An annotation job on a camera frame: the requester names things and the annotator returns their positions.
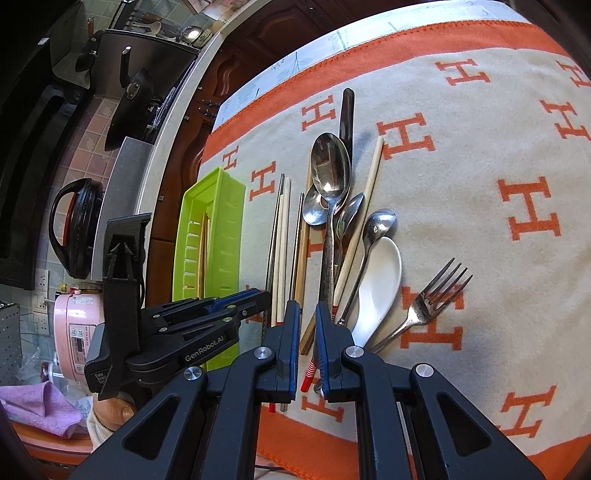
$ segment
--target pink cloth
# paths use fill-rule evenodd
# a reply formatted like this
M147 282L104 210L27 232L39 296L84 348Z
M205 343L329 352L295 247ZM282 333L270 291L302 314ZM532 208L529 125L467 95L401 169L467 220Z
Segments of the pink cloth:
M51 382L0 387L0 401L11 420L69 438L82 414Z

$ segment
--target pink tile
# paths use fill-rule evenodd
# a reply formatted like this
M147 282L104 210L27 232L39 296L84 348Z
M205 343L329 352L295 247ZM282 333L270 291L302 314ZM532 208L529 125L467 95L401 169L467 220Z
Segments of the pink tile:
M79 171L86 171L86 167L88 166L88 162L92 157L92 153L84 151L84 150L76 150L74 152L74 156L72 157L72 161L70 162L70 168Z
M78 122L78 125L76 125L76 128L79 128L81 130L87 130L88 125L92 121L92 118L92 113L87 110L82 114L82 118L80 118L80 121Z
M80 143L80 140L82 140L83 135L84 130L81 130L80 128L75 128L74 133L72 133L70 141L68 142L68 147L78 148L78 144Z
M86 127L86 131L93 132L95 134L101 134L105 129L105 125L109 123L109 120L103 116L95 115L90 120L88 127Z
M90 101L90 105L86 109L86 112L91 115L94 115L96 111L99 109L101 103L103 103L102 97L95 95L95 97Z
M73 196L73 193L66 193L61 198L60 203L57 204L56 212L66 215L68 213L68 208L70 207L70 202L72 201Z
M103 173L103 175L106 178L110 178L111 177L111 173L113 173L113 167L115 166L115 159L114 158L110 158L109 161L107 162L107 168L105 168L105 173Z
M66 178L67 173L67 168L57 167L56 176L53 177L53 184L51 186L61 190L61 186L64 184L64 179Z
M110 102L108 100L103 100L100 104L100 107L96 110L96 114L100 116L104 116L105 118L111 118L115 113L115 109L117 108L117 104L114 102Z
M76 152L74 147L66 147L63 155L60 158L60 166L68 168L72 161L72 157L74 156L74 152Z
M111 120L107 120L107 123L103 129L103 135L106 135L107 132L109 131L109 127L111 126Z
M66 216L61 213L56 213L56 217L53 220L53 232L56 234L57 239L61 242L64 239L64 224L66 223Z
M105 140L106 137L104 135L101 135L95 147L95 154L100 155L105 160L107 160L110 155L109 152L105 151Z
M94 152L96 144L99 142L100 135L94 134L92 132L84 132L82 135L82 139L78 144L78 148L82 150L86 150L87 152Z
M98 175L102 177L105 174L105 170L107 168L108 159L97 155L96 153L92 155L90 159L90 163L88 167L86 167L86 172L92 175Z
M103 178L102 177L99 177L98 175L93 175L92 173L87 173L86 175L84 175L84 177L87 178L87 179L96 180L98 182L102 182L103 181Z
M64 186L68 185L74 180L79 180L81 178L84 178L84 172L77 170L68 170L68 173L66 173L66 176L64 178Z

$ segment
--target metal screw cap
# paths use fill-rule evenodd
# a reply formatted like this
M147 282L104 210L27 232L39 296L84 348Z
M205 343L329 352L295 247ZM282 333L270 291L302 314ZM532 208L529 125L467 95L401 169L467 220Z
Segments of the metal screw cap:
M202 373L203 371L199 367L188 367L183 372L183 375L187 380L197 380Z
M417 375L425 378L428 378L435 373L433 367L427 364L419 364L415 370L417 371Z
M351 358L359 358L364 354L364 351L363 348L361 348L360 346L351 345L345 349L345 353L347 354L347 356Z
M273 354L272 350L267 346L259 346L259 347L256 347L254 350L254 355L259 360L269 358L272 354Z

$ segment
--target orange stripe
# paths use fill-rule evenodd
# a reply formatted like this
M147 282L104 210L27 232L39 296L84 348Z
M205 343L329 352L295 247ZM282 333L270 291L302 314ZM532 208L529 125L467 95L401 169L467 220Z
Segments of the orange stripe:
M591 444L591 434L530 456L547 480L563 480ZM304 480L357 480L357 444L261 410L257 450Z
M497 47L530 48L568 56L541 28L520 22L448 22L397 32L323 60L262 95L211 134L202 161L272 116L364 73L425 55Z

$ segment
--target metal spoon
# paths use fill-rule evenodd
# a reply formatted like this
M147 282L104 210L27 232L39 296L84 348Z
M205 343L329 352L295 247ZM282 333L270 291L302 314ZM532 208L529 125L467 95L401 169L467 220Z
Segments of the metal spoon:
M374 213L367 217L365 225L363 226L362 234L363 248L365 250L365 252L363 253L363 261L361 262L359 273L357 273L357 278L355 279L355 285L353 286L353 290L351 290L351 293L349 294L349 298L347 299L347 303L345 304L343 314L341 315L341 318L338 321L338 325L345 325L347 322L347 318L351 313L353 300L355 299L355 296L359 291L359 283L361 282L361 278L363 277L363 273L365 272L371 248L383 236L391 236L394 233L395 229L396 214L390 209L385 208L376 210Z
M363 192L355 195L343 207L339 219L336 222L336 238L338 238L339 241L335 246L335 278L338 278L340 266L343 262L343 241L345 237L350 234L353 225L355 225L355 219L357 218L359 209L364 201L365 194Z
M310 167L316 190L328 204L318 297L320 301L332 305L335 292L335 210L347 198L351 174L349 154L339 137L325 133L316 138L312 146Z
M350 88L343 91L343 103L340 108L339 138L349 154L349 165L353 161L353 109L355 93ZM322 195L315 185L310 185L304 199L304 221L308 225L324 225L328 217L328 209L322 204Z

